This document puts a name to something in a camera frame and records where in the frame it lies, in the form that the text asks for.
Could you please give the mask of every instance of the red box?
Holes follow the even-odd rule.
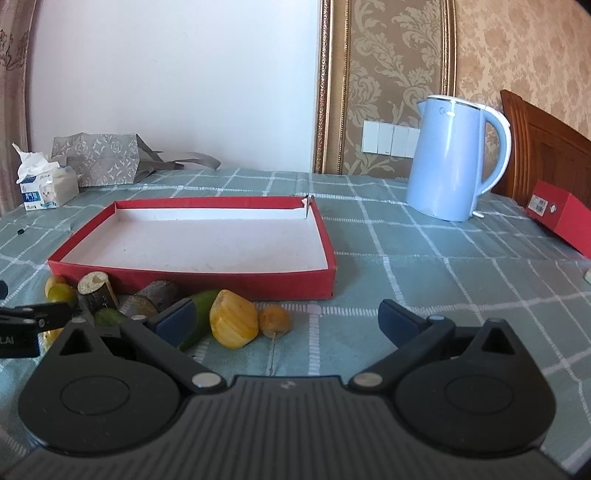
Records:
[[[591,258],[591,210],[572,193],[538,180],[525,212]]]
[[[72,284],[104,271],[119,294],[164,279],[186,295],[226,288],[249,300],[329,299],[336,274],[313,197],[119,201],[85,224],[48,263],[53,274]]]

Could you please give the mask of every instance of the tissue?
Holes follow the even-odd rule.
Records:
[[[40,152],[23,152],[12,144],[21,157],[17,184],[21,186],[26,210],[56,208],[80,193],[78,177],[71,167],[60,167]]]
[[[46,171],[60,168],[60,164],[56,161],[50,162],[47,157],[41,152],[23,152],[18,145],[12,144],[17,151],[18,156],[21,157],[21,165],[18,167],[17,184],[22,183],[27,177],[36,177]]]

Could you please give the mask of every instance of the checkered tablecloth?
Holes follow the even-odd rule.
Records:
[[[483,219],[453,223],[406,206],[405,185],[390,180],[244,169],[155,173],[139,184],[86,189],[56,210],[20,207],[0,219],[0,278],[10,288],[2,304],[43,301],[47,257],[114,200],[293,194],[317,199],[336,253],[334,299],[285,304],[294,329],[273,354],[265,337],[237,351],[207,338],[190,352],[196,361],[228,379],[272,372],[347,381],[394,350],[377,324],[382,299],[422,316],[442,312],[458,325],[502,317],[556,395],[545,452],[571,470],[591,455],[591,286],[583,280],[591,262],[504,197],[483,196]],[[17,398],[37,362],[0,361],[0,471],[30,448]]]

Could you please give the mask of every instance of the white wall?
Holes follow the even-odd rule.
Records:
[[[138,133],[223,167],[311,171],[318,0],[39,0],[31,148]]]

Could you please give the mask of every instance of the yellow fruit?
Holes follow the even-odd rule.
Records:
[[[279,305],[269,305],[259,314],[259,328],[266,337],[282,337],[291,330],[290,314]]]
[[[217,294],[209,310],[213,337],[227,348],[240,348],[258,335],[256,307],[229,290]]]
[[[49,293],[49,289],[52,288],[53,285],[57,285],[58,283],[66,283],[67,284],[67,281],[61,275],[52,275],[51,277],[49,277],[47,279],[47,281],[45,282],[45,297],[47,297],[47,295]]]
[[[41,338],[43,340],[43,348],[47,352],[49,347],[53,345],[53,342],[56,341],[56,338],[59,336],[63,328],[58,328],[57,330],[49,330],[48,332],[42,332]]]
[[[66,283],[57,283],[47,292],[47,300],[50,302],[66,301],[71,309],[78,304],[78,295],[76,290]]]

